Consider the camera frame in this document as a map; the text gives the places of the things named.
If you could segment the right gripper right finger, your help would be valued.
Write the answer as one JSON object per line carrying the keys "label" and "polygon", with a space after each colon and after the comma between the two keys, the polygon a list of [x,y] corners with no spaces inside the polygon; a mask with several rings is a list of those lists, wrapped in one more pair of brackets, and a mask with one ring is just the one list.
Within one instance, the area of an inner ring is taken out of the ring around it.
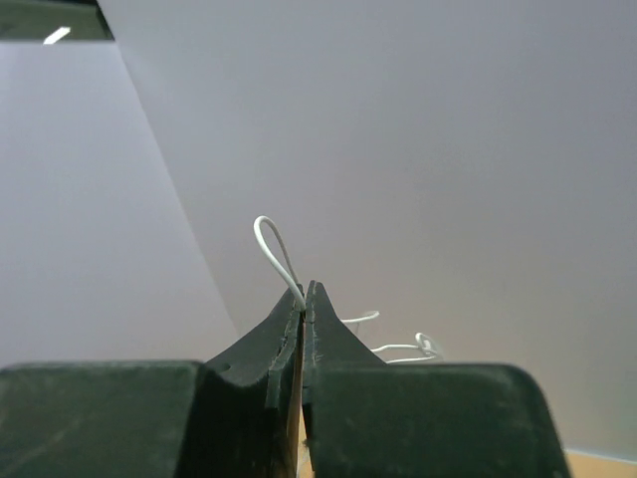
{"label": "right gripper right finger", "polygon": [[390,364],[306,294],[302,407],[318,477],[566,477],[547,401],[507,363]]}

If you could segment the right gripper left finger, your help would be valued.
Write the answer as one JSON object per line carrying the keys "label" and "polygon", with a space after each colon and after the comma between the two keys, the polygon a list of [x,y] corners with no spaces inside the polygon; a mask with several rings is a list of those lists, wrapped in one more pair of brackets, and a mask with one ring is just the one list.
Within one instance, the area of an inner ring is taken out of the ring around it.
{"label": "right gripper left finger", "polygon": [[5,477],[292,477],[303,316],[286,293],[208,361],[32,362],[1,372]]}

